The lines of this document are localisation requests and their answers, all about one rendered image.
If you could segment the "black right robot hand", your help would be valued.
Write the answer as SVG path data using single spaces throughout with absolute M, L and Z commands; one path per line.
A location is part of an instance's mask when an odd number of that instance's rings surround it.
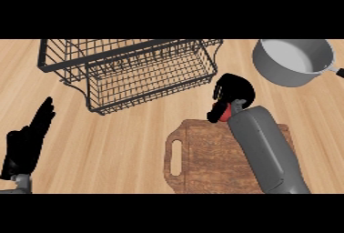
M 240 76 L 225 73 L 216 80 L 212 98 L 215 103 L 206 113 L 206 120 L 215 123 L 231 104 L 231 115 L 247 108 L 255 99 L 255 91 L 250 83 Z

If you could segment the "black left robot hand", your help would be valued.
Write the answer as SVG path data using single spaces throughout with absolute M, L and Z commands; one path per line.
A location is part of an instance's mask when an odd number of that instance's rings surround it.
M 30 124 L 7 133 L 7 154 L 0 178 L 10 180 L 18 174 L 29 175 L 36 167 L 42 140 L 54 117 L 51 97 L 39 105 Z

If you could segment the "red bell pepper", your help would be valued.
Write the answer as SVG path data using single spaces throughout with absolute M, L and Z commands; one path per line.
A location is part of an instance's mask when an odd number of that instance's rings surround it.
M 218 119 L 219 122 L 225 122 L 228 120 L 228 118 L 231 117 L 231 104 L 227 103 L 227 108 L 221 114 L 221 117 Z

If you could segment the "grey metal pot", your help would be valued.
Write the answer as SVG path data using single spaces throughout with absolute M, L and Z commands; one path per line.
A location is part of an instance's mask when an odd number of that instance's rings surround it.
M 344 78 L 344 68 L 333 67 L 334 50 L 326 39 L 259 39 L 252 49 L 252 64 L 275 85 L 305 85 L 323 72 Z

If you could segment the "brown wooden cutting board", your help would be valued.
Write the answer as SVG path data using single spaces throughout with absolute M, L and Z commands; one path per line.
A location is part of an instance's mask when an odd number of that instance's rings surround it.
M 172 142 L 181 143 L 181 172 L 171 173 Z M 163 178 L 176 194 L 261 194 L 228 125 L 185 119 L 165 141 Z

